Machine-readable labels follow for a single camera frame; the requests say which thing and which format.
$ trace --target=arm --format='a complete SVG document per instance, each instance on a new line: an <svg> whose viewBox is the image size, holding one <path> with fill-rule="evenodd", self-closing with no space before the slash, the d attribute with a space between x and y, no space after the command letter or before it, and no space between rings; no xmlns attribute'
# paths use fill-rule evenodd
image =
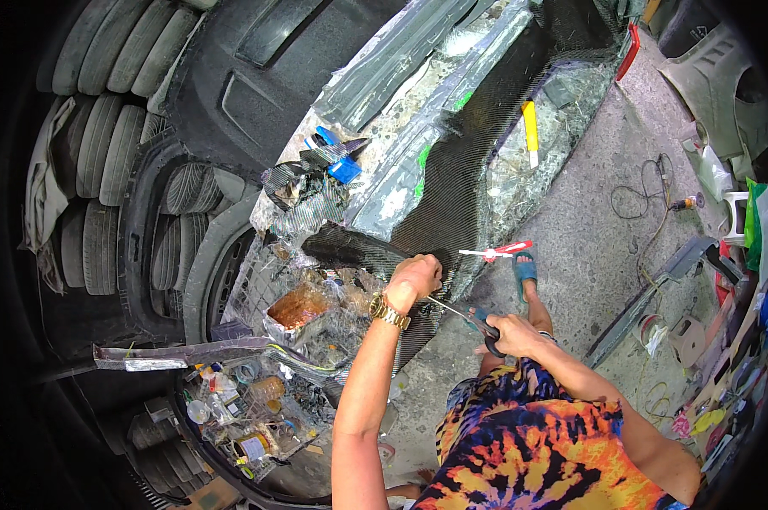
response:
<svg viewBox="0 0 768 510"><path fill-rule="evenodd" d="M440 288L441 266L431 255L401 262L385 295L406 314L412 304ZM353 361L333 423L332 505L337 510L387 509L384 474L378 456L378 430L386 411L395 348L401 330L375 319Z"/></svg>
<svg viewBox="0 0 768 510"><path fill-rule="evenodd" d="M530 357L550 372L573 398L592 402L617 401L622 407L622 444L634 465L654 484L682 504L691 505L700 485L695 458L679 442L670 441L628 403L618 389L539 334L528 321L509 315L489 316L501 331L497 348L517 357ZM482 352L485 346L478 347Z"/></svg>

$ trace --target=red and white tool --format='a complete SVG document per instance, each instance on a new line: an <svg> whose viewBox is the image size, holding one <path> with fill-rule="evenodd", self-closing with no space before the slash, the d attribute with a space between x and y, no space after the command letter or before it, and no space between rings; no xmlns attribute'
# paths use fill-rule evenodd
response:
<svg viewBox="0 0 768 510"><path fill-rule="evenodd" d="M513 257L518 251L523 251L534 246L532 241L513 242L499 248L488 248L485 251L458 250L462 255L480 255L486 262L494 262L498 258Z"/></svg>

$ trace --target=foot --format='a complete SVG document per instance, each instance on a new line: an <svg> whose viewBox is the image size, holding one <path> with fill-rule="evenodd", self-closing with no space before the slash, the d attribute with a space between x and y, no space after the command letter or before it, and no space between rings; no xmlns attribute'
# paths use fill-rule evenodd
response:
<svg viewBox="0 0 768 510"><path fill-rule="evenodd" d="M431 483L434 478L434 471L431 469L418 469L418 475L426 480L426 483Z"/></svg>
<svg viewBox="0 0 768 510"><path fill-rule="evenodd" d="M525 255L521 255L517 257L517 262L533 262L533 260L529 259ZM538 299L536 293L536 280L534 278L526 278L522 281L522 299L525 300L526 303L530 300Z"/></svg>

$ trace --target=green tape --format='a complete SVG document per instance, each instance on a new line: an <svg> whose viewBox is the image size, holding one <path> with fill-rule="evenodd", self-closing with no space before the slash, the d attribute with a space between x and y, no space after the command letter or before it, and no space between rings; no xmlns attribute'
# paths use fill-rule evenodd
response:
<svg viewBox="0 0 768 510"><path fill-rule="evenodd" d="M418 155L418 166L420 166L421 170L426 170L426 158L430 157L430 150L432 150L432 146L427 145Z"/></svg>
<svg viewBox="0 0 768 510"><path fill-rule="evenodd" d="M460 112L460 110L463 109L464 106L466 106L466 103L468 103L469 99L472 98L472 94L473 93L474 93L474 91L468 91L468 92L466 92L465 96L463 96L461 99L458 99L457 101L455 101L454 109L455 109L456 112Z"/></svg>

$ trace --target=tie-dye shirt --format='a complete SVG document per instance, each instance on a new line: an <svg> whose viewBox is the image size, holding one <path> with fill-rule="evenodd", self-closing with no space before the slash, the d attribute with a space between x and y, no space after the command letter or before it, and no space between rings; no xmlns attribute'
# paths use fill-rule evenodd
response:
<svg viewBox="0 0 768 510"><path fill-rule="evenodd" d="M447 408L415 510L687 508L624 453L618 403L574 401L532 360L461 382Z"/></svg>

